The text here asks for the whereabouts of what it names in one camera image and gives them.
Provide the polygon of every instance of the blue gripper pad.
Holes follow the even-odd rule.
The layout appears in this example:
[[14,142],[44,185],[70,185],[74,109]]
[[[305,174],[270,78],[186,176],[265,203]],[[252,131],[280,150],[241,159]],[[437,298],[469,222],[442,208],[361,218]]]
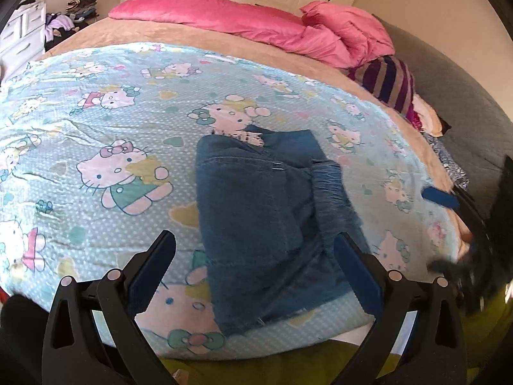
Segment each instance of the blue gripper pad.
[[123,272],[127,277],[126,312],[130,317],[146,311],[175,253],[174,235],[164,230],[146,252],[137,253],[127,263]]
[[333,243],[333,253],[356,298],[367,314],[379,318],[383,313],[383,293],[361,256],[365,256],[348,235],[339,234]]
[[458,198],[454,194],[441,191],[435,187],[426,187],[421,192],[422,198],[431,201],[432,203],[441,205],[451,210],[456,210],[460,207]]

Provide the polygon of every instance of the purple striped cloth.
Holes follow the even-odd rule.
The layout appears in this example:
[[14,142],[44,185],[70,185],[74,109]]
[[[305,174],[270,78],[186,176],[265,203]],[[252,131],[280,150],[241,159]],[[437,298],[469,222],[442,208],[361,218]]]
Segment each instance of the purple striped cloth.
[[357,68],[341,71],[383,104],[400,113],[417,130],[422,129],[413,105],[415,79],[401,59],[393,55],[381,56]]

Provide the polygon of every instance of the purple bow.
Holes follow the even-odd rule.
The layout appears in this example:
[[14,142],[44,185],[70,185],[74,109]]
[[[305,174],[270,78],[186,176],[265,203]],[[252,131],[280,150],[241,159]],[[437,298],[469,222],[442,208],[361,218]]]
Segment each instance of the purple bow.
[[119,146],[105,146],[99,150],[99,155],[102,158],[110,158],[112,155],[118,155],[120,153],[133,152],[133,144],[131,141],[126,141],[124,144]]

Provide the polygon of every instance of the light blue blanket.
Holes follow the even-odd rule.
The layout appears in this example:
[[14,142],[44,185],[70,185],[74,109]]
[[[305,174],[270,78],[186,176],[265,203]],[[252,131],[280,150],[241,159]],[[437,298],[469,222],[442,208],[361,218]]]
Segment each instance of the light blue blanket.
[[[429,183],[424,165],[387,114],[303,76],[190,47],[132,43],[33,63],[0,103],[0,286],[48,310],[62,276],[97,279],[171,230],[175,260],[137,318],[159,355],[264,356],[369,321],[349,293],[244,335],[220,333],[195,203],[196,144],[205,134],[258,144],[247,125],[311,129],[343,166],[368,244],[387,269],[432,279],[426,262],[457,252],[446,211],[420,197]],[[98,325],[109,342],[100,318]]]

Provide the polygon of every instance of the blue denim garment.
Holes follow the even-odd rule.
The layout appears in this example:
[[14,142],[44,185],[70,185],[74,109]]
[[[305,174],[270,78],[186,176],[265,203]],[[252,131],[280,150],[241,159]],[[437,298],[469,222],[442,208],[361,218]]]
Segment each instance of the blue denim garment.
[[361,221],[309,130],[262,133],[264,147],[208,135],[198,142],[199,228],[215,321],[244,333],[347,293],[333,240],[369,252]]

